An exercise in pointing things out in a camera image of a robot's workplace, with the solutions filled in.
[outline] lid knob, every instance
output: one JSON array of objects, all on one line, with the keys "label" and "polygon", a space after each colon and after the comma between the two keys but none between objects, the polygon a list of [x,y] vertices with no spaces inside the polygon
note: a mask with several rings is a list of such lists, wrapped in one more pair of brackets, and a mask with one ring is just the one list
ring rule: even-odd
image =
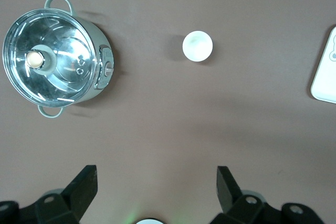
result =
[{"label": "lid knob", "polygon": [[27,64],[32,69],[39,69],[43,66],[45,58],[39,51],[30,51],[26,55]]}]

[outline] glass lid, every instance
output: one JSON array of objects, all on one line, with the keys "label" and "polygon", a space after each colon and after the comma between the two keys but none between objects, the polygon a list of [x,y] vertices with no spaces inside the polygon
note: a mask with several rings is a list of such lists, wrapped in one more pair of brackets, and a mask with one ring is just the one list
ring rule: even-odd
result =
[{"label": "glass lid", "polygon": [[90,88],[96,53],[84,28],[56,9],[37,9],[9,29],[3,47],[6,73],[33,103],[67,106]]}]

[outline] light blue handle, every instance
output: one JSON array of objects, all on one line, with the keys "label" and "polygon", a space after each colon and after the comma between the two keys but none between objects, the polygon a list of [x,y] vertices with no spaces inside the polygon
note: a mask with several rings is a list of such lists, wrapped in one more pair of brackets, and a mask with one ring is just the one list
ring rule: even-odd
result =
[{"label": "light blue handle", "polygon": [[61,110],[58,112],[58,114],[56,114],[56,115],[49,115],[47,112],[44,111],[43,106],[38,105],[37,107],[38,107],[38,111],[42,115],[44,115],[46,118],[57,118],[57,117],[59,117],[63,113],[63,110],[64,110],[64,107],[62,107]]},{"label": "light blue handle", "polygon": [[[44,4],[44,8],[50,8],[50,4],[52,3],[53,0],[46,0],[46,3]],[[64,0],[65,2],[67,2],[69,8],[70,8],[70,12],[67,12],[66,10],[61,10],[62,12],[65,12],[71,16],[77,16],[77,13],[75,12],[74,7],[72,6],[71,2],[69,0]]]}]

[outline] pot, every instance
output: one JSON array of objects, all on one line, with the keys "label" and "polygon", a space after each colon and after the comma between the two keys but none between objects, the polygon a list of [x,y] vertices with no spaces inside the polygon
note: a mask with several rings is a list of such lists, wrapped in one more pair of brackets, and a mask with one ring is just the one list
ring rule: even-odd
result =
[{"label": "pot", "polygon": [[[111,46],[93,23],[70,11],[44,8],[22,15],[9,29],[3,62],[15,89],[37,104],[40,113],[56,118],[64,108],[98,95],[109,83],[114,60]],[[56,115],[44,107],[57,107]]]}]

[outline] table surface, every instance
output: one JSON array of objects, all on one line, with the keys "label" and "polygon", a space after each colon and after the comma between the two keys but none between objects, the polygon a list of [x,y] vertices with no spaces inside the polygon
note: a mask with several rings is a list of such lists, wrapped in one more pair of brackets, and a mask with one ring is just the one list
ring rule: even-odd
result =
[{"label": "table surface", "polygon": [[[82,224],[209,223],[226,165],[270,205],[300,202],[334,223],[336,105],[310,86],[336,0],[70,1],[110,40],[115,72],[97,97],[47,119],[0,67],[1,200],[27,206],[96,164]],[[0,0],[0,40],[44,2]],[[214,42],[203,62],[182,52],[194,30]]]}]

